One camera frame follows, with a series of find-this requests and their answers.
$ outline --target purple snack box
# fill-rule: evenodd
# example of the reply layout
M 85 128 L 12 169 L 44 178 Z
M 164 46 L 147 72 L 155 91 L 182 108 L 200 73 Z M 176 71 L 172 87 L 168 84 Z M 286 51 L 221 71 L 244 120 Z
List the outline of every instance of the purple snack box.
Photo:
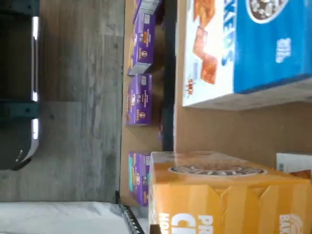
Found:
M 152 123 L 152 75 L 136 74 L 128 86 L 127 125 Z
M 151 154 L 129 153 L 129 188 L 141 206 L 148 205 L 150 156 Z
M 161 2 L 162 0 L 135 0 L 136 11 L 133 17 L 133 23 L 136 21 L 139 13 L 153 15 L 161 5 Z
M 130 44 L 128 75 L 143 74 L 153 63 L 156 17 L 139 13 Z

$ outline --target chrome trim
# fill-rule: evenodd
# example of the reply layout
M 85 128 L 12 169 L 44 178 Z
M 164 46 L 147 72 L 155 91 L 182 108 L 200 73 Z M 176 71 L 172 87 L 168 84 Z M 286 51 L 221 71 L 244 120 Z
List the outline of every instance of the chrome trim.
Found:
M 32 47 L 32 68 L 31 68 L 31 100 L 32 101 L 39 101 L 39 92 L 38 92 L 38 39 L 39 39 L 39 17 L 32 18 L 32 40 L 31 40 L 31 47 Z M 39 146 L 39 120 L 33 119 L 31 121 L 31 146 L 30 149 L 24 158 L 23 161 L 29 159 L 37 150 Z

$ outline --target gray wood floor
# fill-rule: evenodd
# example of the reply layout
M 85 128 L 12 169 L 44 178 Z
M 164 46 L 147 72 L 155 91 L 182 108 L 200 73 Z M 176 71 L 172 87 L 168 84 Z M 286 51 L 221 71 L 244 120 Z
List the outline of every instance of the gray wood floor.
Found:
M 108 201 L 118 182 L 124 0 L 41 0 L 41 142 L 0 201 Z

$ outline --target annie's bunny snack box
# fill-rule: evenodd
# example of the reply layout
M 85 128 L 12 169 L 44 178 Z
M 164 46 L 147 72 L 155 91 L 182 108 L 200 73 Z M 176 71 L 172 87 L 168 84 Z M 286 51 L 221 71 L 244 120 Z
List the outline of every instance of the annie's bunny snack box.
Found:
M 156 16 L 137 15 L 130 40 L 128 75 L 143 74 L 153 63 Z
M 183 106 L 243 110 L 312 96 L 312 0 L 189 0 L 186 17 Z
M 137 15 L 140 13 L 154 15 L 161 5 L 161 0 L 135 0 L 135 4 L 134 22 L 136 21 Z
M 135 75 L 128 86 L 127 125 L 147 125 L 152 122 L 152 75 Z
M 148 178 L 150 156 L 146 153 L 129 153 L 129 188 L 141 206 L 148 205 Z
M 216 152 L 152 153 L 149 223 L 162 234 L 311 234 L 310 181 Z

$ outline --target black shelf edge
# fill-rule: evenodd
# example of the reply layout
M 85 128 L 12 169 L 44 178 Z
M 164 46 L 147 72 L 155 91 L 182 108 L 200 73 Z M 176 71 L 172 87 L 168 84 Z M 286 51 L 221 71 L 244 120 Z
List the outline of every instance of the black shelf edge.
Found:
M 1 14 L 39 16 L 40 0 L 0 0 Z
M 174 150 L 174 105 L 176 88 L 176 19 L 177 0 L 165 1 L 165 71 L 162 110 L 162 149 Z

